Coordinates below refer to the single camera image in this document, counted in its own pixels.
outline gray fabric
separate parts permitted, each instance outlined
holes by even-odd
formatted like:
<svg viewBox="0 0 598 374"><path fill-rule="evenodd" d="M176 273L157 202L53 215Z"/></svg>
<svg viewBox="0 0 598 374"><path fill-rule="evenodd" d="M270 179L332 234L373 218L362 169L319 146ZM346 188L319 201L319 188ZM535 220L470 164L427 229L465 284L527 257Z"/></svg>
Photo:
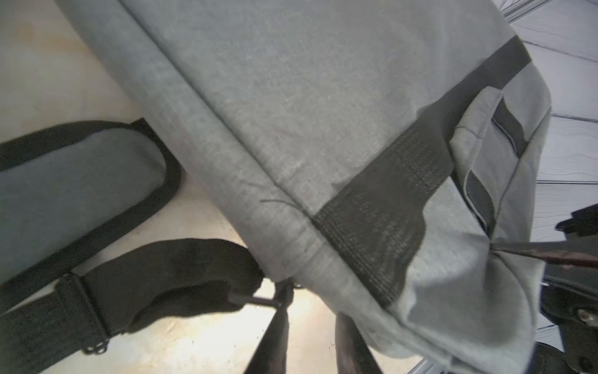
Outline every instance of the gray fabric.
<svg viewBox="0 0 598 374"><path fill-rule="evenodd" d="M480 0L122 3L310 215L515 35Z"/></svg>
<svg viewBox="0 0 598 374"><path fill-rule="evenodd" d="M165 172L155 144L127 129L0 172L0 284L146 198Z"/></svg>
<svg viewBox="0 0 598 374"><path fill-rule="evenodd" d="M125 8L116 0L57 3L262 270L280 281L302 267L324 239Z"/></svg>
<svg viewBox="0 0 598 374"><path fill-rule="evenodd" d="M493 242L527 242L533 223L533 201L540 154L550 124L550 109L544 114L523 153L508 189L501 199Z"/></svg>
<svg viewBox="0 0 598 374"><path fill-rule="evenodd" d="M523 127L525 140L530 141L550 108L550 92L536 66L530 64L523 68L502 93L507 108Z"/></svg>
<svg viewBox="0 0 598 374"><path fill-rule="evenodd" d="M544 262L517 257L514 267L490 255L488 237L452 180L423 214L426 236L389 312L482 372L522 372L533 347Z"/></svg>
<svg viewBox="0 0 598 374"><path fill-rule="evenodd" d="M495 207L498 206L498 199L517 164L517 157L507 143L507 138L492 123L492 116L501 99L500 90L492 87L482 90L461 118L450 141L455 170L462 188L466 186L468 174L474 169Z"/></svg>
<svg viewBox="0 0 598 374"><path fill-rule="evenodd" d="M525 46L513 37L441 99L428 105L409 128L353 177L312 219L341 258L383 306L396 300L411 258L425 233L423 207L453 172L448 142L475 97L488 85L501 89L531 63ZM506 109L495 117L523 131ZM478 198L492 222L492 201L477 181Z"/></svg>
<svg viewBox="0 0 598 374"><path fill-rule="evenodd" d="M463 373L523 371L542 263L489 257L452 180L426 204L423 253L388 311L310 222L422 109L514 35L490 1L57 2L267 275L294 276L385 354L413 351ZM525 77L505 100L511 108L511 98L538 93L536 111L545 85ZM524 129L541 119L522 106L514 114ZM451 281L473 293L434 287ZM470 298L482 309L467 308ZM429 321L414 317L426 306ZM472 324L456 322L457 312ZM507 315L517 331L497 328ZM482 330L462 331L472 326Z"/></svg>

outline gray canvas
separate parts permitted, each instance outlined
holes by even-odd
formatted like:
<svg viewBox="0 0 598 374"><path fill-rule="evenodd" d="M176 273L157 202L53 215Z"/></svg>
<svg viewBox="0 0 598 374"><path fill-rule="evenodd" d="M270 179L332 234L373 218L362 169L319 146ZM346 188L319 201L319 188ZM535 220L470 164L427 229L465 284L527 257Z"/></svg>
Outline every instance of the gray canvas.
<svg viewBox="0 0 598 374"><path fill-rule="evenodd" d="M502 98L500 90L486 87L469 106L450 141L461 186L473 172L494 206L499 206L518 162L511 144L492 119Z"/></svg>
<svg viewBox="0 0 598 374"><path fill-rule="evenodd" d="M293 276L385 354L418 353L462 373L524 370L543 263L488 254L452 180L426 204L424 240L386 310L312 224L428 105L514 36L490 1L58 3L268 276ZM529 234L508 222L530 221L533 192L519 196L533 188L550 106L533 66L502 94L530 144L527 171L519 166L501 187L501 240ZM509 318L517 329L503 328Z"/></svg>
<svg viewBox="0 0 598 374"><path fill-rule="evenodd" d="M127 129L0 172L0 284L139 203L165 172L155 144Z"/></svg>

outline black strap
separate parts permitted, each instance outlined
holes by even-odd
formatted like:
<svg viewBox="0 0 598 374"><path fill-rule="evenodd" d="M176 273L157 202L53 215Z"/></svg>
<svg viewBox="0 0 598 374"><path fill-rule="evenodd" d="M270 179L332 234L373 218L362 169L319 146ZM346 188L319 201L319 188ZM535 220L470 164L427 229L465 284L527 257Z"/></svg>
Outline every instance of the black strap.
<svg viewBox="0 0 598 374"><path fill-rule="evenodd" d="M263 274L240 245L219 239L151 243L0 317L0 367L36 374L72 353L105 351L108 339L166 316L232 312Z"/></svg>
<svg viewBox="0 0 598 374"><path fill-rule="evenodd" d="M598 235L568 235L563 242L497 243L492 247L546 262L547 285L542 286L540 307L542 314L558 325L565 355L538 351L528 373L598 373L598 329L593 323L598 311Z"/></svg>
<svg viewBox="0 0 598 374"><path fill-rule="evenodd" d="M382 374L355 322L343 313L337 314L335 343L338 374Z"/></svg>
<svg viewBox="0 0 598 374"><path fill-rule="evenodd" d="M74 144L92 133L115 128L140 132L155 143L166 162L164 183L136 205L1 284L0 312L5 312L25 300L62 273L78 266L150 218L174 197L181 182L181 166L142 118L132 124L106 121L66 123L0 144L1 171Z"/></svg>
<svg viewBox="0 0 598 374"><path fill-rule="evenodd" d="M502 99L498 103L494 116L492 116L492 122L505 134L515 154L521 158L527 148L528 142L524 137L523 126L507 108L505 99Z"/></svg>

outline shoulder strap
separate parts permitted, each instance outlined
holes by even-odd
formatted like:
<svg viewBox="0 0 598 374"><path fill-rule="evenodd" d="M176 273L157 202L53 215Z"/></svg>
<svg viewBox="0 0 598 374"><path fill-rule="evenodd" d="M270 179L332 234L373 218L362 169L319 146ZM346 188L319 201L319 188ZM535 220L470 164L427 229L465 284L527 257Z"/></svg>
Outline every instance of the shoulder strap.
<svg viewBox="0 0 598 374"><path fill-rule="evenodd" d="M82 349L166 316L239 310L263 279L246 248L219 239L155 242L78 277L0 317L0 367L36 374ZM229 294L236 296L229 299Z"/></svg>
<svg viewBox="0 0 598 374"><path fill-rule="evenodd" d="M4 171L76 144L94 133L120 128L142 134L159 149L166 164L163 183L121 214L1 284L0 312L5 312L25 300L150 218L174 197L181 181L179 163L144 119L132 124L107 121L66 123L0 144L0 171Z"/></svg>

